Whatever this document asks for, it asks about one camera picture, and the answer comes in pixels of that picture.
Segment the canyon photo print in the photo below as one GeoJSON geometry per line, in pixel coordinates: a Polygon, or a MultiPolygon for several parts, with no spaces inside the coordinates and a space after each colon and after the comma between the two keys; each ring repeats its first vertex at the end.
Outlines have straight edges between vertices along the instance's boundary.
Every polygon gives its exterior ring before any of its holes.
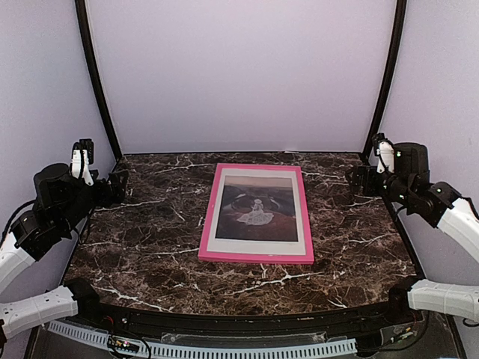
{"type": "Polygon", "coordinates": [[[298,242],[292,179],[225,176],[216,238],[298,242]]]}

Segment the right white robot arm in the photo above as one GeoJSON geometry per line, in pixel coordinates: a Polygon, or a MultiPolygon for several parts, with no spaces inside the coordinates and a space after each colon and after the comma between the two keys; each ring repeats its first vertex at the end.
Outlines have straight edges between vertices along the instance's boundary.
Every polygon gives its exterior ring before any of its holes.
{"type": "MultiPolygon", "coordinates": [[[[478,258],[478,211],[446,182],[431,182],[427,147],[412,142],[392,143],[382,133],[372,140],[377,165],[354,166],[346,173],[353,193],[397,203],[407,215],[419,215],[441,230],[469,255],[478,258]]],[[[396,325],[410,311],[433,311],[478,321],[478,288],[437,283],[408,276],[388,293],[382,318],[396,325]]]]}

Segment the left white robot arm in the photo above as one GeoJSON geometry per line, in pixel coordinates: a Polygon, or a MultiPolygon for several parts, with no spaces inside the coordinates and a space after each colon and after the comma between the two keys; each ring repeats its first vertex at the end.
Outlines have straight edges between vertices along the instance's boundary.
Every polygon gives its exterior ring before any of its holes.
{"type": "MultiPolygon", "coordinates": [[[[71,239],[72,232],[97,207],[120,204],[125,198],[128,172],[109,174],[93,183],[75,178],[63,163],[49,165],[34,175],[36,190],[32,207],[15,211],[1,238],[1,288],[47,254],[62,239],[71,239]]],[[[51,322],[78,315],[90,326],[105,321],[105,308],[99,296],[82,278],[68,280],[56,289],[21,301],[1,304],[1,343],[17,334],[51,322]]]]}

